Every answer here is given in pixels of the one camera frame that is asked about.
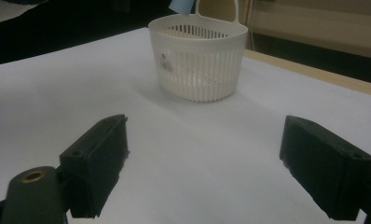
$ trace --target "white table surface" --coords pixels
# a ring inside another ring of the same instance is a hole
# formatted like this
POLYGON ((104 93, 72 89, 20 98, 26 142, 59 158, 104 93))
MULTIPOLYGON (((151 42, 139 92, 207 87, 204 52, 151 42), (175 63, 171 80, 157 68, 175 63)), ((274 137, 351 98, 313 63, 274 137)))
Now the white table surface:
POLYGON ((337 223, 279 159, 285 116, 371 154, 370 95, 243 58, 233 95, 188 102, 159 86, 140 29, 0 65, 0 201, 12 177, 59 166, 61 152, 115 114, 129 118, 130 157, 101 217, 70 223, 337 223))

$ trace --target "brass insert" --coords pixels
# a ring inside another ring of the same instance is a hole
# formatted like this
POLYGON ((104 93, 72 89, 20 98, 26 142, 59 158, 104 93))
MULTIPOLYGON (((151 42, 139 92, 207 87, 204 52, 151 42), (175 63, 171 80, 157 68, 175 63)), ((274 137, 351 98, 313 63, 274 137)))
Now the brass insert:
POLYGON ((27 174, 27 175, 24 175, 21 179, 22 183, 24 184, 29 184, 29 183, 32 183, 32 182, 35 182, 35 181, 38 181, 42 178, 44 178, 44 176, 46 175, 46 172, 45 171, 32 171, 31 173, 27 174))

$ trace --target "black plastic block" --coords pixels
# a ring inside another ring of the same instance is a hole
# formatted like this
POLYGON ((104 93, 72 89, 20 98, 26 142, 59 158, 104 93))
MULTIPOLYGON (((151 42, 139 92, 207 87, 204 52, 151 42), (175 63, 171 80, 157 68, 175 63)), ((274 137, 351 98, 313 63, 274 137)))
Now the black plastic block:
POLYGON ((59 171, 70 186, 66 203, 73 217, 102 212, 128 158, 126 121, 124 115, 99 121, 61 154, 59 171))
POLYGON ((280 158, 330 218, 357 218, 371 176, 369 154, 317 123, 288 116, 280 158))

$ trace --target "basket slots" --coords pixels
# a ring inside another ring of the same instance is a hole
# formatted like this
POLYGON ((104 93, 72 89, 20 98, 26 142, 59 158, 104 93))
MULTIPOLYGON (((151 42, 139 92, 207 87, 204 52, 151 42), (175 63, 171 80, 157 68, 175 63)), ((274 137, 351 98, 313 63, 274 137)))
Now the basket slots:
POLYGON ((227 34, 194 25, 174 25, 160 32, 164 35, 189 39, 218 39, 229 37, 227 34))

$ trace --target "dark background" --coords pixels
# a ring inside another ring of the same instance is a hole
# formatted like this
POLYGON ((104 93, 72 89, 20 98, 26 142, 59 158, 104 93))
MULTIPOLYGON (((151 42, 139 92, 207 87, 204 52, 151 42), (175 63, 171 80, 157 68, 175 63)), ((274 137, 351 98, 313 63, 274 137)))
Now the dark background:
POLYGON ((171 0, 49 0, 0 22, 0 63, 147 27, 172 14, 171 0))
MULTIPOLYGON (((0 63, 147 27, 152 20, 174 13, 168 8, 171 1, 49 0, 0 22, 0 63)), ((371 82, 371 58, 260 34, 254 34, 254 42, 259 52, 371 82)))

